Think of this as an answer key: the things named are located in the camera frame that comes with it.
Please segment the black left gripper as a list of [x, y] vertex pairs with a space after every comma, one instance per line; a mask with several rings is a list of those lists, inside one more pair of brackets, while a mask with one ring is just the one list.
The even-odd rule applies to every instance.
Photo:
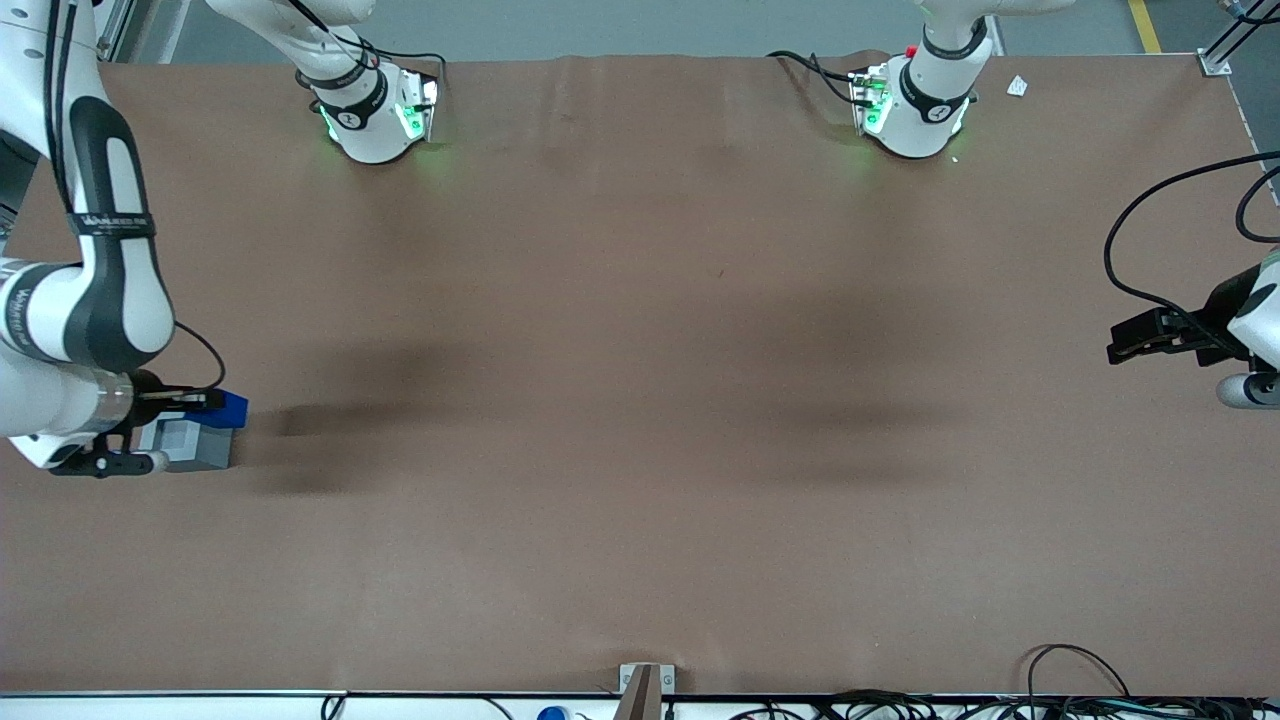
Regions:
[[1180, 314], [1167, 307], [1151, 307], [1112, 327], [1108, 364], [1187, 352], [1196, 352], [1197, 363], [1225, 363], [1229, 359], [1249, 363], [1252, 352], [1228, 331], [1228, 324], [1244, 306], [1258, 275], [1260, 265], [1253, 265], [1213, 287], [1204, 306], [1194, 313], [1204, 327], [1203, 347], [1198, 342], [1183, 342], [1188, 324]]

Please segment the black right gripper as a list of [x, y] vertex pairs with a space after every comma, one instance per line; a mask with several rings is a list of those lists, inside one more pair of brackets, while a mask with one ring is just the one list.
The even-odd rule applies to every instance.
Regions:
[[[160, 378], [150, 370], [137, 370], [131, 373], [131, 383], [134, 391], [131, 405], [131, 428], [146, 427], [166, 410], [221, 410], [225, 407], [224, 398], [207, 398], [210, 388], [174, 388], [166, 389]], [[159, 398], [157, 393], [165, 392], [165, 398]]]

